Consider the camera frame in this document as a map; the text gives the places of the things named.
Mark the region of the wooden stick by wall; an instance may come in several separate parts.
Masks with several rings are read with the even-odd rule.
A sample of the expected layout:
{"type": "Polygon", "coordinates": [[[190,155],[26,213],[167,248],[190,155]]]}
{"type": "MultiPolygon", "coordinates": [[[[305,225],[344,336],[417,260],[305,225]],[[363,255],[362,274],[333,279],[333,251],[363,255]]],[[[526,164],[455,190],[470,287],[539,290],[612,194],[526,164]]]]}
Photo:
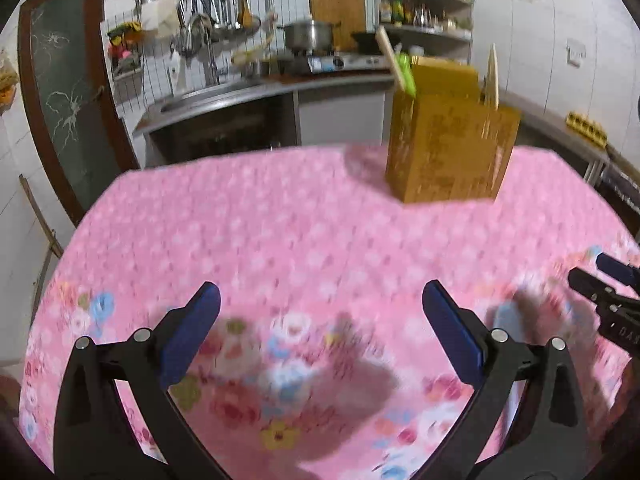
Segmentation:
{"type": "Polygon", "coordinates": [[[44,215],[37,204],[37,201],[35,199],[34,193],[32,192],[32,188],[28,183],[28,180],[22,174],[18,175],[18,180],[20,181],[20,185],[23,189],[23,192],[25,193],[25,196],[29,202],[29,205],[32,207],[32,211],[34,212],[34,215],[40,225],[40,228],[42,229],[42,232],[49,243],[50,252],[52,252],[52,254],[55,255],[56,258],[61,258],[64,252],[62,245],[58,241],[58,238],[56,237],[55,232],[48,225],[46,218],[44,218],[44,215]]]}

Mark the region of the steel cooking pot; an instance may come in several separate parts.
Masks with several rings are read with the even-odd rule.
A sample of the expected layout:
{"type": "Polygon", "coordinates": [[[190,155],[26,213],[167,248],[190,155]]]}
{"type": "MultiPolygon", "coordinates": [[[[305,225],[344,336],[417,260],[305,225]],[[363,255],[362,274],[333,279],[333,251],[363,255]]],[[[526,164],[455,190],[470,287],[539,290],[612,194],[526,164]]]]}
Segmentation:
{"type": "Polygon", "coordinates": [[[288,50],[300,55],[318,55],[333,50],[334,29],[341,22],[328,23],[318,20],[300,20],[287,25],[278,25],[284,32],[284,44],[288,50]]]}

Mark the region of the yellow egg tray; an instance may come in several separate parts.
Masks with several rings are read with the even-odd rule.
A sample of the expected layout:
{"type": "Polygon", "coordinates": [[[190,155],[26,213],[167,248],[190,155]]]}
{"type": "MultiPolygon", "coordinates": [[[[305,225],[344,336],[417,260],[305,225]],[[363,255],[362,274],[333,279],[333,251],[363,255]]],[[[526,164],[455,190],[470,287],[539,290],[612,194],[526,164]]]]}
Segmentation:
{"type": "Polygon", "coordinates": [[[608,135],[603,127],[582,114],[568,112],[565,125],[601,150],[605,150],[608,146],[608,135]]]}

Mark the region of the wooden cutting board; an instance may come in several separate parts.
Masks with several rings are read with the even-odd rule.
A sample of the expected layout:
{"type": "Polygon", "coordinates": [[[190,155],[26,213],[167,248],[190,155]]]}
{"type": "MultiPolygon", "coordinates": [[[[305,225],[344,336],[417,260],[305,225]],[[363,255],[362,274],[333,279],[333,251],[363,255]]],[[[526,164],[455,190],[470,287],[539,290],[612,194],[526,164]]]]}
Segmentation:
{"type": "Polygon", "coordinates": [[[357,51],[352,33],[367,29],[366,0],[309,0],[309,11],[315,20],[332,25],[335,50],[357,51]]]}

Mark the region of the green frog handle utensil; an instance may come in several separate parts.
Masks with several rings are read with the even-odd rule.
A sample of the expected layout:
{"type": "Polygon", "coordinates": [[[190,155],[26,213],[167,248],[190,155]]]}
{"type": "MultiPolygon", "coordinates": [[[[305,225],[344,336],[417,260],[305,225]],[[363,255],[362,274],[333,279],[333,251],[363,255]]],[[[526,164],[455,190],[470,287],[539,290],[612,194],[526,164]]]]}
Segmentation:
{"type": "Polygon", "coordinates": [[[416,96],[416,82],[414,81],[411,58],[407,53],[400,52],[396,54],[396,61],[401,74],[402,88],[414,98],[416,96]]]}

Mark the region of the pink floral tablecloth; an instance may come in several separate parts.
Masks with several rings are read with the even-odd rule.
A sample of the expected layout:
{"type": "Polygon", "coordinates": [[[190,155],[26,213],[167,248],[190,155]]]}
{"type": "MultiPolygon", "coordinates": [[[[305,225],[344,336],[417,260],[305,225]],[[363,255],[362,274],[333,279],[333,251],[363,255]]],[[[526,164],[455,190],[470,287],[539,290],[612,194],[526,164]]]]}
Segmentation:
{"type": "Polygon", "coordinates": [[[628,356],[567,285],[601,252],[637,263],[615,212],[564,160],[516,148],[494,200],[405,205],[378,146],[290,148],[130,172],[91,207],[30,331],[18,426],[53,460],[75,340],[120,341],[204,282],[221,314],[170,393],[237,479],[405,479],[471,388],[422,311],[439,280],[485,322],[519,313],[570,348],[589,437],[622,414],[628,356]]]}

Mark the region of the corner shelf with bottles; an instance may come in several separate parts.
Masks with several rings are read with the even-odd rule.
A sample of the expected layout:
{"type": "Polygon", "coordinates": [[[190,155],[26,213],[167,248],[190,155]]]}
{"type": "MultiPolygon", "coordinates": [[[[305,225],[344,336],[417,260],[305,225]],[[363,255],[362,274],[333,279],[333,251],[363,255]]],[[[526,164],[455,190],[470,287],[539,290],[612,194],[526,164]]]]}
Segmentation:
{"type": "Polygon", "coordinates": [[[371,0],[373,28],[415,55],[470,64],[475,0],[371,0]]]}

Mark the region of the thin wooden chopstick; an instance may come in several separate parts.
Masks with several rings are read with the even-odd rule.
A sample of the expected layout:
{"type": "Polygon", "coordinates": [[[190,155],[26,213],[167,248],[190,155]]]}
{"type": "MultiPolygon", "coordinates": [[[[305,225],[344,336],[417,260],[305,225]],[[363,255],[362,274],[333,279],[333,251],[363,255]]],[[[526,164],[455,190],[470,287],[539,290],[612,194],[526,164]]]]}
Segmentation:
{"type": "Polygon", "coordinates": [[[492,110],[498,110],[499,107],[499,71],[498,56],[495,44],[489,49],[487,73],[484,84],[484,103],[492,110]]]}

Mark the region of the light blue plastic spoon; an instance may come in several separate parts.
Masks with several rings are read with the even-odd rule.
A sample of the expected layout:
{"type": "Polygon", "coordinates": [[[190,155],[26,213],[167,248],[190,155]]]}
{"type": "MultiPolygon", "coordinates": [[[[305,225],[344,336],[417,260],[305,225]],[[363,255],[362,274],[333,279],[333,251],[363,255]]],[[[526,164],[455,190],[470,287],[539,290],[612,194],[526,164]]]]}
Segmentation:
{"type": "Polygon", "coordinates": [[[494,314],[494,327],[504,330],[517,342],[528,341],[523,315],[513,300],[498,305],[494,314]]]}

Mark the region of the wall power socket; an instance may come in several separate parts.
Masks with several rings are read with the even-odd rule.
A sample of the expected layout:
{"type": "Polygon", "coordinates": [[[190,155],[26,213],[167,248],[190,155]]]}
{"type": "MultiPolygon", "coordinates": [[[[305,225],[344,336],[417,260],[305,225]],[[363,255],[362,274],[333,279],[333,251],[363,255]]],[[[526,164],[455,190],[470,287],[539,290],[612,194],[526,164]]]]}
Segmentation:
{"type": "Polygon", "coordinates": [[[566,40],[566,62],[568,65],[579,68],[587,57],[586,46],[577,39],[566,40]]]}

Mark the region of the yellow perforated utensil holder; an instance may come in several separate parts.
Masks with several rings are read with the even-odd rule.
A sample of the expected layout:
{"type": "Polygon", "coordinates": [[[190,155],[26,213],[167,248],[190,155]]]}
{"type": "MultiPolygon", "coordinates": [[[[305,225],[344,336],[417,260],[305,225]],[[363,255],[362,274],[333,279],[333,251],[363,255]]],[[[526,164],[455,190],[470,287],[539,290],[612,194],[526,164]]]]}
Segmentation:
{"type": "Polygon", "coordinates": [[[412,81],[394,94],[385,180],[405,204],[493,200],[521,113],[496,104],[475,68],[401,55],[412,81]]]}

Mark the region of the dark glass door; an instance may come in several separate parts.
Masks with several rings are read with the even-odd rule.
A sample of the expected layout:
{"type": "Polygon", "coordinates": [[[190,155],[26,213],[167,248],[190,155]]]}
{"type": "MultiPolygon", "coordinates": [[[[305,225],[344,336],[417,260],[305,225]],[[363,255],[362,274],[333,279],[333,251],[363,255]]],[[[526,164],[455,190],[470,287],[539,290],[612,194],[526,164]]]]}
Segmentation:
{"type": "Polygon", "coordinates": [[[44,172],[73,224],[139,163],[117,115],[104,60],[103,0],[26,0],[18,72],[44,172]]]}

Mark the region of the gas stove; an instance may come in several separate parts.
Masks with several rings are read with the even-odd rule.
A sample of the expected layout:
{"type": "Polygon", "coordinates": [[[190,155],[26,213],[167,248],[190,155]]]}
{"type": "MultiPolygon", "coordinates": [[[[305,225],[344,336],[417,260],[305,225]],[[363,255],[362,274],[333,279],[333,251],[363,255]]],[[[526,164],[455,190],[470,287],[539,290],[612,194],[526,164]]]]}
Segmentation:
{"type": "Polygon", "coordinates": [[[296,56],[290,65],[290,71],[299,75],[388,72],[389,70],[390,64],[384,56],[357,53],[296,56]]]}

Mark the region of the kitchen counter cabinet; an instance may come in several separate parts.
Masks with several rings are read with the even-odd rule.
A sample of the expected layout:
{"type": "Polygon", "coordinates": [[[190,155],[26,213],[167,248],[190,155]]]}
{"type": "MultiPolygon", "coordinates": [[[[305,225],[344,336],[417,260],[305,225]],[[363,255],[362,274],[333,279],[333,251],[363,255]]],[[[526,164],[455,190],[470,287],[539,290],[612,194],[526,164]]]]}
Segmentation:
{"type": "Polygon", "coordinates": [[[158,101],[132,140],[145,167],[293,146],[380,144],[392,76],[350,73],[240,80],[158,101]]]}

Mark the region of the hanging utensil rack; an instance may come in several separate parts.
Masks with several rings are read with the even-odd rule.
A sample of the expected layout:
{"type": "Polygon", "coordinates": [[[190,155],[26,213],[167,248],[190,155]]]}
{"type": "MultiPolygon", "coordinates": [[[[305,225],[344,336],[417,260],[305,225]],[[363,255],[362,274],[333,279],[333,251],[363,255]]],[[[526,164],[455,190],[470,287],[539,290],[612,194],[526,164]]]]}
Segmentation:
{"type": "MultiPolygon", "coordinates": [[[[136,0],[150,4],[160,0],[136,0]]],[[[195,58],[213,44],[230,44],[253,36],[262,20],[253,14],[248,0],[174,0],[178,32],[171,34],[172,47],[183,58],[195,58]]]]}

